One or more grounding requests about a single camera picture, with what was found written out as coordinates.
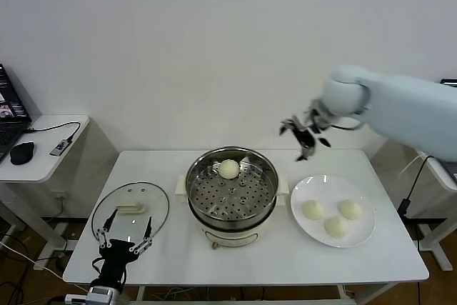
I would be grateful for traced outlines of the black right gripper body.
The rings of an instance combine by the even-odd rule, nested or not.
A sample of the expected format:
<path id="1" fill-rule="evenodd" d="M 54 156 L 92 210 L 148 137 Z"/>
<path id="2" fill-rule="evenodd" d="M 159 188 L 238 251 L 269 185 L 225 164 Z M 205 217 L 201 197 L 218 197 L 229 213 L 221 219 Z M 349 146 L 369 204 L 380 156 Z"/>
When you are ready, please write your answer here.
<path id="1" fill-rule="evenodd" d="M 325 147 L 330 147 L 330 142 L 323 136 L 323 129 L 321 129 L 315 118 L 312 111 L 307 111 L 303 113 L 303 130 L 308 130 L 316 140 L 316 143 L 320 143 Z"/>

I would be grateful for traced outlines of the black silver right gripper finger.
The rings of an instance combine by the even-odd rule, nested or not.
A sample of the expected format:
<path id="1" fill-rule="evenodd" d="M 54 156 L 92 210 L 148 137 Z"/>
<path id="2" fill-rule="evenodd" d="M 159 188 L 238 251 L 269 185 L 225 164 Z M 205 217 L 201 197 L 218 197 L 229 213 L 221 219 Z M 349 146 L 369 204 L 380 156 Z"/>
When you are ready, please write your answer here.
<path id="1" fill-rule="evenodd" d="M 284 134 L 287 130 L 292 132 L 303 131 L 303 124 L 300 122 L 299 118 L 296 115 L 281 121 L 279 135 Z"/>
<path id="2" fill-rule="evenodd" d="M 307 161 L 315 153 L 316 140 L 308 130 L 295 130 L 294 136 L 301 147 L 301 154 L 296 158 L 296 161 Z"/>

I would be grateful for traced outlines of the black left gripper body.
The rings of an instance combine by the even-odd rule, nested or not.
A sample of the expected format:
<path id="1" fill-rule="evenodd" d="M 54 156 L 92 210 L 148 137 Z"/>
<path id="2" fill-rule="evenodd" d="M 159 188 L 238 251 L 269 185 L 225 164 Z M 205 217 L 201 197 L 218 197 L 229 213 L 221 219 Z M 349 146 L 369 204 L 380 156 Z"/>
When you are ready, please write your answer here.
<path id="1" fill-rule="evenodd" d="M 139 255 L 134 252 L 133 242 L 111 239 L 110 246 L 99 247 L 100 257 L 104 261 L 99 277 L 108 281 L 125 281 L 126 267 L 135 262 Z"/>

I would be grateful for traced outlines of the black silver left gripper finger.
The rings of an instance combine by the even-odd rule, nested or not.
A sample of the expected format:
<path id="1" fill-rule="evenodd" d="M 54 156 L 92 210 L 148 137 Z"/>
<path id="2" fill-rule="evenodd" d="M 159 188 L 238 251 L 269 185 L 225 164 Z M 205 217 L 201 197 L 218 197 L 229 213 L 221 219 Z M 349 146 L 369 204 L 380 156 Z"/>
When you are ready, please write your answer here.
<path id="1" fill-rule="evenodd" d="M 107 234 L 109 233 L 111 226 L 114 222 L 114 219 L 117 215 L 118 209 L 114 209 L 113 213 L 105 220 L 103 226 L 96 230 L 96 238 L 99 241 L 100 248 L 109 248 L 111 243 L 107 239 Z"/>
<path id="2" fill-rule="evenodd" d="M 142 254 L 151 247 L 153 242 L 154 235 L 152 234 L 152 224 L 151 224 L 152 217 L 149 217 L 149 220 L 146 225 L 146 230 L 144 232 L 143 239 L 135 246 L 129 249 L 130 252 L 134 254 Z"/>

